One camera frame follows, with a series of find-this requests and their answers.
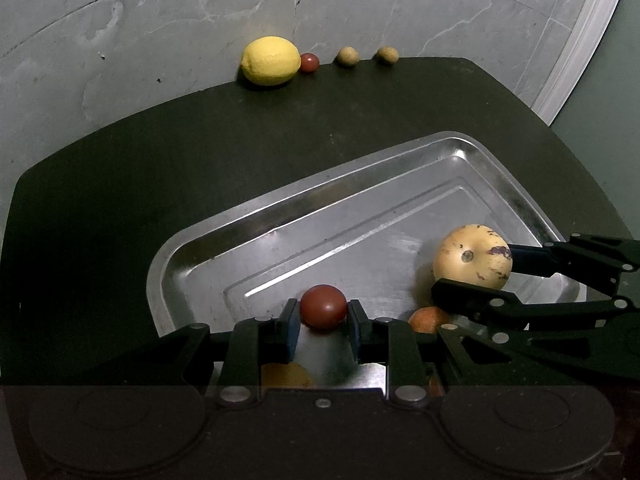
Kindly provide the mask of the striped pepino melon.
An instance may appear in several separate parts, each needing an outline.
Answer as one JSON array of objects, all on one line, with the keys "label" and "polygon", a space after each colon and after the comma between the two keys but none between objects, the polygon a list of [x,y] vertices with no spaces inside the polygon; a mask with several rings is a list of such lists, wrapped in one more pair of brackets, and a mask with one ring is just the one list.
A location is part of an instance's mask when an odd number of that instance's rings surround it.
[{"label": "striped pepino melon", "polygon": [[441,278],[490,289],[503,289],[512,271],[512,252],[495,230],[484,224],[466,224],[439,244],[433,261],[436,281]]}]

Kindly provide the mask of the dark red cherry tomato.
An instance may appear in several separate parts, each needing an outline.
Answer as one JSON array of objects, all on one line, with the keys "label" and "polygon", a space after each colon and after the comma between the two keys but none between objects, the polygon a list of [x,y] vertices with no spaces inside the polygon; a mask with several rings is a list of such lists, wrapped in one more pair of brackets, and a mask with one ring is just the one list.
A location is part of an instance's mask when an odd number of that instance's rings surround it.
[{"label": "dark red cherry tomato", "polygon": [[332,285],[316,285],[303,293],[299,311],[300,318],[310,328],[329,330],[346,318],[347,299]]}]

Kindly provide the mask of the green yellow pear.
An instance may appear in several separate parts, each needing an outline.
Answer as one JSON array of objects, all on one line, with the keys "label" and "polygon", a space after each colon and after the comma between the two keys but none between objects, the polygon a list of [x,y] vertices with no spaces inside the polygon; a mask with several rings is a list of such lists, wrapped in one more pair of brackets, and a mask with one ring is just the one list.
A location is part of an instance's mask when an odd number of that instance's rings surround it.
[{"label": "green yellow pear", "polygon": [[262,388],[305,389],[312,386],[309,373],[298,363],[272,363],[262,367]]}]

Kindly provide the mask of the orange tangerine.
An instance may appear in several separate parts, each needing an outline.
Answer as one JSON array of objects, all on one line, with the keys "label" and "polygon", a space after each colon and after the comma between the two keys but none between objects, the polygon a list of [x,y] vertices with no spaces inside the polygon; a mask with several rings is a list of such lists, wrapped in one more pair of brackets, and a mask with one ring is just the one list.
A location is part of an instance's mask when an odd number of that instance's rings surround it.
[{"label": "orange tangerine", "polygon": [[442,324],[450,322],[450,316],[438,307],[424,307],[410,315],[408,323],[416,333],[434,334]]}]

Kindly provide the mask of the silver metal tray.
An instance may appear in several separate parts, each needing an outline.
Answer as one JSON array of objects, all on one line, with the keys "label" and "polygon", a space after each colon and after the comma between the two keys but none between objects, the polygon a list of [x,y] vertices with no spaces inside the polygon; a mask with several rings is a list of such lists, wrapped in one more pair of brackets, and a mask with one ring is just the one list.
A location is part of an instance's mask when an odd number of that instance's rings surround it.
[{"label": "silver metal tray", "polygon": [[320,172],[177,232],[156,253],[146,296],[157,333],[215,332],[274,318],[329,284],[370,318],[427,304],[432,261],[458,226],[539,246],[560,232],[506,167],[470,136],[441,132]]}]

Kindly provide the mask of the black table mat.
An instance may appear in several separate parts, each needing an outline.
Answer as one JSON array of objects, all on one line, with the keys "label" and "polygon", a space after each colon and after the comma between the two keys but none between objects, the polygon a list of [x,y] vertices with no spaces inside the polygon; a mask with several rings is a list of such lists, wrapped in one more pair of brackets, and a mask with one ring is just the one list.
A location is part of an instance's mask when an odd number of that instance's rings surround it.
[{"label": "black table mat", "polygon": [[465,58],[239,80],[115,122],[20,177],[1,256],[2,384],[141,382],[157,337],[146,274],[171,235],[439,131],[483,143],[563,234],[628,235],[567,146]]}]

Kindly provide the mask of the small tan longan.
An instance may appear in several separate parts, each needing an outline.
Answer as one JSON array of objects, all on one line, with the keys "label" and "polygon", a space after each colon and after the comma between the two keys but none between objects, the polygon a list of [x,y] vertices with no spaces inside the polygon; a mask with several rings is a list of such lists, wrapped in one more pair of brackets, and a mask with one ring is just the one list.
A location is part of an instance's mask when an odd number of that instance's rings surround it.
[{"label": "small tan longan", "polygon": [[398,51],[395,48],[389,47],[389,46],[380,47],[376,51],[375,56],[380,62],[390,64],[390,65],[396,64],[399,60]]},{"label": "small tan longan", "polygon": [[360,54],[353,47],[344,47],[338,51],[335,61],[345,66],[355,66],[360,61]]}]

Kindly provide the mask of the yellow lemon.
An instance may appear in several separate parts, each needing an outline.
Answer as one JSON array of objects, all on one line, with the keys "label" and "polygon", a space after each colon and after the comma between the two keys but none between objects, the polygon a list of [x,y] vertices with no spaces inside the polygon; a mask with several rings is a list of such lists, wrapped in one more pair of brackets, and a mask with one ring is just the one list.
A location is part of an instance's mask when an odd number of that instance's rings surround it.
[{"label": "yellow lemon", "polygon": [[300,64],[302,60],[295,44],[282,37],[265,36],[244,48],[240,69],[253,84],[277,86],[293,78]]}]

